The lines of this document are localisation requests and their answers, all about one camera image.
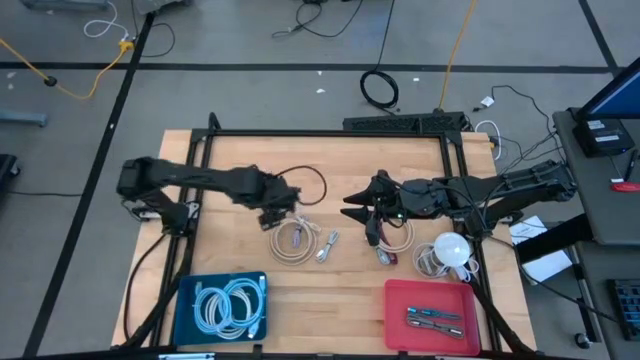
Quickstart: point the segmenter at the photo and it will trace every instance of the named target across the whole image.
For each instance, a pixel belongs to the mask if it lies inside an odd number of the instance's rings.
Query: coiled black cable
[[[378,56],[378,63],[376,64],[376,67],[373,68],[373,70],[367,71],[366,73],[362,74],[362,77],[360,77],[360,91],[362,92],[362,96],[364,96],[364,98],[367,100],[369,104],[386,112],[389,115],[395,115],[393,112],[391,112],[388,109],[394,108],[396,107],[396,105],[398,105],[398,98],[400,97],[400,89],[398,88],[398,84],[396,83],[396,81],[388,74],[385,74],[382,71],[379,71],[378,67],[380,67],[380,62],[382,61],[382,54],[384,53],[384,44],[387,42],[387,34],[389,33],[389,24],[391,23],[391,14],[393,14],[393,6],[395,5],[395,3],[396,3],[395,0],[391,2],[391,8],[389,10],[389,18],[387,19],[387,27],[384,30],[384,38],[382,40],[382,48],[380,49],[380,56]],[[379,102],[374,100],[369,95],[369,93],[367,93],[365,82],[367,81],[367,78],[371,75],[376,75],[380,77],[382,80],[386,81],[387,84],[389,84],[389,86],[391,86],[391,89],[393,90],[393,98],[391,99],[391,101]]]

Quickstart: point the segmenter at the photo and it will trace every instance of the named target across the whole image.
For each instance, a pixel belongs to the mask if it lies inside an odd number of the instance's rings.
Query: yellow cable
[[[438,105],[439,109],[442,109],[442,105],[444,105],[444,97],[447,93],[447,86],[449,85],[449,74],[451,73],[451,65],[453,65],[453,59],[456,57],[456,52],[458,51],[460,40],[462,39],[462,35],[464,35],[464,31],[467,29],[467,24],[469,23],[469,19],[471,19],[471,14],[473,14],[473,9],[475,7],[476,0],[471,0],[471,5],[469,5],[469,10],[467,10],[467,16],[465,16],[464,18],[462,29],[460,29],[460,34],[458,34],[458,39],[456,39],[456,44],[453,46],[453,51],[451,52],[451,57],[449,58],[449,63],[447,64],[447,72],[444,75],[444,84],[442,84],[442,95],[440,95],[440,104]]]
[[[31,69],[38,76],[40,76],[44,80],[49,80],[49,77],[47,75],[45,75],[42,71],[38,70],[35,66],[33,66],[33,64],[31,64],[24,56],[22,56],[19,52],[17,52],[13,47],[11,47],[11,45],[9,45],[2,38],[0,38],[0,45],[3,45],[5,48],[7,48],[7,50],[9,50],[15,57],[20,59],[20,61],[25,63],[25,65],[27,65],[27,67],[29,67],[29,69]],[[77,95],[77,94],[65,89],[64,87],[62,87],[62,85],[56,85],[56,88],[58,90],[62,91],[63,93],[65,93],[65,94],[67,94],[67,95],[69,95],[69,96],[71,96],[71,97],[73,97],[75,99],[78,99],[78,100],[90,99],[93,96],[93,94],[96,92],[96,89],[98,88],[98,83],[100,82],[100,78],[102,77],[102,75],[104,75],[105,72],[107,72],[115,64],[117,64],[118,61],[120,61],[120,59],[122,59],[122,57],[124,56],[124,54],[127,51],[133,49],[133,43],[130,42],[130,41],[121,41],[118,45],[120,46],[120,54],[118,54],[118,56],[111,62],[111,64],[109,64],[106,68],[102,69],[98,73],[98,75],[96,76],[95,81],[93,82],[93,87],[91,88],[91,91],[89,91],[89,93],[87,95],[85,95],[85,96]]]

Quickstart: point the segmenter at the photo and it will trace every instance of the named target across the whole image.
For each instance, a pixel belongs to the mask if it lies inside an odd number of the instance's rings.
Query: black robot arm
[[[576,192],[563,164],[546,161],[529,169],[480,179],[474,176],[413,179],[400,184],[384,170],[362,192],[344,198],[362,205],[341,212],[365,225],[371,246],[380,241],[380,222],[436,219],[442,215],[463,220],[473,237],[491,234],[497,222],[538,201],[568,201]],[[487,206],[489,200],[500,199]]]
[[[186,204],[175,203],[162,192],[169,185],[222,192],[234,204],[262,209],[258,221],[263,230],[277,226],[287,212],[293,212],[300,193],[282,176],[264,173],[256,166],[213,170],[150,157],[124,163],[117,192],[125,200],[140,200],[155,210],[165,232],[182,235],[191,214]]]

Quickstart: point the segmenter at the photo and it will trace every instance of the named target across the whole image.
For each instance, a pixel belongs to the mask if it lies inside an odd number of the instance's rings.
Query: coiled cable
[[[305,242],[305,246],[301,247],[301,250],[297,253],[286,253],[280,247],[280,231],[282,231],[285,226],[299,226],[306,234],[307,241]],[[269,252],[277,262],[283,265],[300,265],[309,260],[315,253],[318,244],[316,234],[319,234],[321,231],[322,228],[320,226],[308,221],[302,216],[284,219],[280,226],[271,233]]]
[[[393,14],[393,6],[395,4],[396,4],[396,1],[392,0],[391,7],[389,9],[389,17],[387,18],[387,27],[384,30],[382,47],[380,49],[380,55],[378,56],[378,63],[376,64],[376,67],[373,68],[373,70],[367,71],[366,73],[362,74],[362,77],[360,77],[360,91],[362,92],[362,96],[364,96],[364,98],[367,100],[369,104],[386,112],[389,115],[395,115],[393,112],[391,112],[388,109],[394,108],[396,107],[396,105],[398,105],[398,99],[400,97],[400,89],[398,88],[398,83],[396,83],[396,81],[391,76],[383,73],[382,71],[378,71],[378,67],[380,67],[380,62],[382,61],[382,54],[384,53],[384,45],[387,42],[387,34],[389,33],[389,24],[391,24],[391,15]],[[379,102],[379,101],[373,100],[373,98],[369,96],[369,93],[367,93],[367,89],[365,88],[365,82],[367,81],[367,78],[371,75],[379,76],[382,80],[386,81],[387,84],[389,84],[389,86],[391,86],[391,89],[393,90],[393,98],[391,99],[391,101]]]
[[[201,288],[196,286],[196,300],[193,304],[193,318],[198,329],[207,335],[216,335],[225,340],[235,340],[245,331],[249,331],[248,337],[253,339],[262,319],[265,296],[266,278],[260,277],[260,284],[248,278],[240,278],[230,281],[224,289],[215,287]],[[257,306],[255,311],[247,293],[242,288],[252,288],[256,293]],[[231,296],[242,300],[245,304],[244,319],[236,319],[233,316]]]
[[[419,244],[413,249],[413,266],[423,276],[435,279],[446,276],[451,269],[450,266],[442,264],[435,254],[433,243]],[[461,281],[469,282],[471,276],[478,272],[480,265],[474,259],[468,261],[469,269],[465,266],[453,268]]]
[[[380,244],[378,244],[378,247],[384,250],[385,252],[392,253],[392,254],[397,254],[397,253],[401,253],[403,251],[408,250],[411,247],[411,245],[413,245],[413,239],[415,236],[413,225],[409,221],[406,221],[404,222],[403,226],[407,232],[407,237],[402,245],[391,246],[380,241]]]

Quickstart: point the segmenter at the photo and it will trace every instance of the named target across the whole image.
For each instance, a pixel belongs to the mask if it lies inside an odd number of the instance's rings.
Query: white light bulb
[[[471,256],[469,243],[460,234],[446,232],[440,234],[434,242],[436,257],[442,264],[450,267],[464,265]]]

